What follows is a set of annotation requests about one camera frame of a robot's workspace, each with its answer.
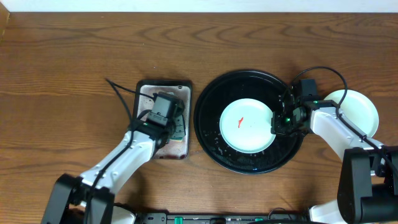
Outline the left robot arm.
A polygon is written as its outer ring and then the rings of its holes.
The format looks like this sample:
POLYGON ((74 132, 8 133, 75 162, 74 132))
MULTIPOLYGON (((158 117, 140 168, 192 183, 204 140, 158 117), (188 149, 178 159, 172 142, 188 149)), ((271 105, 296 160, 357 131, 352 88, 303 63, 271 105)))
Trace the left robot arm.
POLYGON ((116 194, 141 165, 174 136, 189 131, 184 116, 164 119, 165 126, 132 120, 123 140, 97 165, 54 184, 42 223, 135 223, 136 215, 115 204, 116 194))

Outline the light green plate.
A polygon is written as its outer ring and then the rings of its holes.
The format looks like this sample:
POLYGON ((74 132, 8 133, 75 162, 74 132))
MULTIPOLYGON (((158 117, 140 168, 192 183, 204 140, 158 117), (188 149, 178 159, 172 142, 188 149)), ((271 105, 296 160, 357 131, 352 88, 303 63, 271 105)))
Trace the light green plate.
POLYGON ((372 138, 379 126, 379 115, 372 101, 362 93, 348 90, 340 109, 345 115, 344 120, 350 120, 367 137, 372 138))

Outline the green yellow sponge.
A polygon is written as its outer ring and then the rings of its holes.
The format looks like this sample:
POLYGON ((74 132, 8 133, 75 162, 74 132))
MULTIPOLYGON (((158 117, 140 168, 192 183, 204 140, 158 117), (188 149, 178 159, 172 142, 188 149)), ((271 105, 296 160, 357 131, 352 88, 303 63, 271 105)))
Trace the green yellow sponge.
POLYGON ((182 142, 184 139, 184 137, 178 137, 178 136, 174 136, 172 138, 170 138, 171 141, 175 141, 175 142, 182 142))

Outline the light blue plate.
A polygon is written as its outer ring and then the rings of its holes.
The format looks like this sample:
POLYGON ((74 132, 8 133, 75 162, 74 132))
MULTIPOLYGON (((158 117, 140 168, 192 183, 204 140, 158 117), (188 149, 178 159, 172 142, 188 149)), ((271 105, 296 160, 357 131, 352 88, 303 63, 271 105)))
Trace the light blue plate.
POLYGON ((220 117, 220 133, 227 145, 238 152, 253 154, 274 141, 271 133, 273 112, 263 102, 243 98, 230 103, 220 117))

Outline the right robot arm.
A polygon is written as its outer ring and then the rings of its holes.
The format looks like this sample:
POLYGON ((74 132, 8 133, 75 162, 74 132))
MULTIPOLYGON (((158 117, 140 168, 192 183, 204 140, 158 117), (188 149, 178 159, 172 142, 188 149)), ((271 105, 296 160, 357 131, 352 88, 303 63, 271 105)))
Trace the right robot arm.
POLYGON ((397 147, 367 137, 333 101, 309 101, 275 112, 271 132, 316 134, 342 160, 337 199, 309 210, 318 223, 397 220, 397 147))

